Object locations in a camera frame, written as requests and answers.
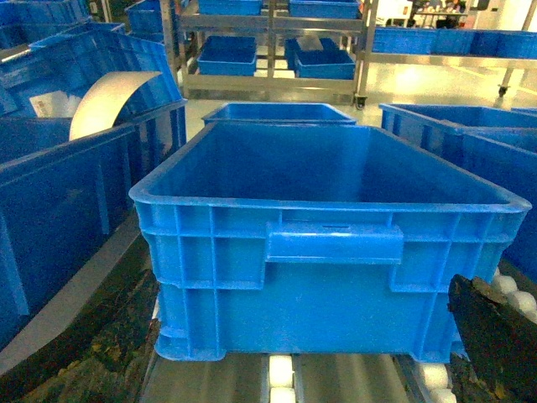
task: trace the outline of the white roller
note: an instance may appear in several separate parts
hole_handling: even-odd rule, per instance
[[[513,277],[508,275],[497,275],[494,277],[492,286],[494,290],[499,291],[504,295],[511,294],[519,289],[517,283],[513,280]]]
[[[270,403],[296,403],[295,390],[292,388],[272,388]]]
[[[510,306],[518,309],[522,313],[537,311],[537,302],[535,301],[534,296],[529,292],[515,291],[509,294],[507,299]]]
[[[449,379],[444,364],[419,364],[419,372],[428,390],[447,388]]]
[[[268,362],[271,388],[293,387],[293,359],[290,355],[271,355]]]
[[[527,311],[524,316],[537,325],[537,311]]]
[[[437,389],[430,392],[430,398],[435,403],[456,403],[456,396],[451,389]]]

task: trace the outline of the crate handle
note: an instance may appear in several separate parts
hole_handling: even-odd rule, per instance
[[[396,225],[270,222],[267,262],[401,264],[404,235]]]

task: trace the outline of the shelf caster wheel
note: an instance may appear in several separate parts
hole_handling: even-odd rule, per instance
[[[500,98],[503,98],[506,92],[507,92],[507,87],[500,86],[500,89],[498,90],[498,95],[500,96]]]
[[[354,106],[358,111],[362,111],[366,107],[366,97],[356,97],[354,99]]]

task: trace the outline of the plastic bin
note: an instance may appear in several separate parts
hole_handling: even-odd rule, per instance
[[[57,44],[62,40],[68,39],[73,35],[84,34],[91,31],[112,31],[118,34],[125,34],[125,24],[121,23],[93,23],[88,22],[86,24],[77,24],[72,28],[69,28],[65,31],[61,31],[58,34],[49,36],[45,39],[38,40],[29,44],[30,49],[44,48],[51,44]]]
[[[231,102],[203,117],[214,122],[356,124],[351,118],[326,103]]]
[[[377,28],[373,52],[430,55],[435,29]]]
[[[330,38],[319,38],[323,50],[339,50],[339,46]],[[299,43],[296,39],[287,39],[284,43],[284,57],[287,60],[287,68],[295,70],[295,54],[300,51]]]
[[[253,76],[256,62],[256,41],[250,37],[210,36],[198,58],[201,74],[217,76]]]
[[[110,71],[162,72],[129,98],[121,118],[181,99],[163,45],[98,30],[0,64],[0,115],[35,117],[30,97],[54,91],[83,97]]]
[[[10,49],[24,43],[23,33],[18,25],[0,27],[0,49]]]
[[[160,2],[142,1],[125,8],[133,31],[163,32]]]
[[[263,0],[199,0],[201,14],[259,15]]]
[[[0,27],[18,22],[17,11],[13,3],[0,3]]]
[[[513,112],[522,112],[537,115],[537,107],[512,107],[511,110]]]
[[[90,17],[85,0],[17,0],[13,5],[24,24],[73,24]]]
[[[129,192],[157,352],[448,362],[459,273],[490,281],[530,204],[378,128],[212,123]]]
[[[463,137],[462,166],[537,205],[537,130],[533,133],[487,133]],[[537,282],[537,211],[528,213],[504,256]]]
[[[492,107],[401,104],[379,107],[383,110],[384,129],[457,165],[462,163],[463,134],[483,130],[527,133],[537,128],[537,116]]]
[[[476,31],[470,29],[437,29],[433,55],[468,55]]]
[[[495,57],[502,31],[476,31],[470,53],[476,56]]]
[[[498,57],[537,59],[537,33],[502,32],[498,42]]]
[[[356,19],[358,0],[289,0],[289,15],[305,18]]]
[[[75,24],[20,24],[26,43],[39,42],[42,39],[48,39],[66,30],[74,29],[81,23]]]
[[[352,80],[354,60],[345,50],[314,50],[297,52],[295,56],[296,76],[300,78],[328,78]]]
[[[0,118],[2,161],[41,149],[0,164],[0,347],[123,221],[131,185],[185,143],[184,105],[71,142],[70,119]]]

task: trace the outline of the metal shelving rack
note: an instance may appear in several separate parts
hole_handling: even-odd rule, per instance
[[[363,19],[324,19],[324,18],[293,18],[287,11],[287,0],[268,0],[268,11],[260,16],[229,16],[203,15],[198,13],[197,0],[192,1],[184,10],[179,0],[175,0],[175,12],[178,14],[181,33],[195,32],[196,43],[193,49],[193,61],[189,63],[187,49],[180,41],[180,54],[173,50],[172,12],[166,5],[168,0],[160,0],[163,10],[164,43],[169,55],[169,63],[174,71],[181,69],[183,91],[188,97],[191,90],[209,91],[246,91],[246,92],[324,92],[330,95],[350,96],[358,108],[365,107],[367,99],[368,72],[371,63],[406,64],[406,65],[444,65],[456,67],[488,67],[505,68],[506,74],[499,85],[499,96],[508,89],[513,69],[537,69],[537,60],[505,59],[495,57],[473,57],[453,55],[403,55],[373,53],[375,21],[378,11],[378,0],[365,0]],[[528,17],[522,30],[527,30],[537,0],[533,0]],[[206,32],[235,35],[266,34],[268,52],[261,56],[267,59],[266,76],[203,76],[197,73],[196,58],[203,45]],[[356,71],[354,80],[326,80],[283,78],[274,76],[278,37],[293,37],[302,34],[327,36],[339,34],[341,44],[356,55]]]
[[[377,16],[378,0],[365,0],[366,9],[372,15],[374,21]],[[534,11],[537,8],[537,0],[532,0],[528,15],[522,27],[522,31],[527,31]],[[359,82],[356,95],[357,107],[365,106],[367,98],[367,84],[369,65],[371,63],[386,63],[399,65],[445,65],[455,67],[488,67],[504,68],[506,70],[502,84],[499,85],[498,95],[503,97],[508,89],[509,80],[513,69],[531,70],[537,69],[537,60],[530,59],[506,59],[498,57],[473,57],[473,56],[449,56],[449,55],[400,55],[373,53],[373,40],[375,35],[375,25],[367,26],[367,41],[364,47],[357,52],[359,67]]]
[[[161,0],[161,8],[169,9],[168,0]],[[192,60],[188,60],[185,45],[180,41],[180,54],[176,57],[172,44],[171,13],[163,12],[164,43],[169,54],[171,67],[181,70],[183,78],[183,93],[188,97],[192,90],[211,91],[246,91],[266,92],[280,91],[316,91],[330,95],[353,97],[357,88],[357,74],[353,81],[350,80],[327,80],[286,78],[274,75],[276,60],[282,59],[277,56],[276,47],[279,37],[290,38],[302,34],[338,34],[342,37],[341,43],[352,53],[352,43],[362,35],[363,23],[359,19],[326,19],[326,18],[293,18],[287,11],[288,3],[282,0],[268,0],[268,10],[264,10],[259,16],[239,15],[205,15],[199,14],[198,2],[193,0],[185,9],[176,6],[180,34],[194,32]],[[259,55],[260,59],[267,60],[266,74],[256,76],[203,76],[198,73],[197,56],[201,51],[205,33],[233,34],[241,36],[266,35],[267,54]]]

